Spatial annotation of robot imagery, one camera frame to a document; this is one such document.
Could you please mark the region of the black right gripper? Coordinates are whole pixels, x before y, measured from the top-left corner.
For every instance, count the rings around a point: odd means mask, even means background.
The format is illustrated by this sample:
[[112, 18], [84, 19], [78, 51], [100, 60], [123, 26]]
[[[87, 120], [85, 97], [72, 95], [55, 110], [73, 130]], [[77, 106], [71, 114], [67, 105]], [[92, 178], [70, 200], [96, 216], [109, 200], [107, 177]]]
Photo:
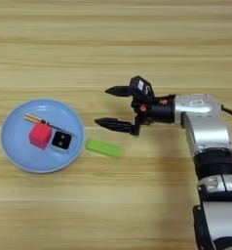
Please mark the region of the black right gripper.
[[[113, 86], [108, 88], [105, 93], [116, 97], [129, 97], [132, 94], [129, 86]], [[135, 112], [135, 124], [108, 117], [96, 119], [95, 123], [114, 132], [138, 136], [138, 125], [150, 125], [154, 122], [174, 123], [174, 99], [175, 95], [133, 97], [132, 108]]]

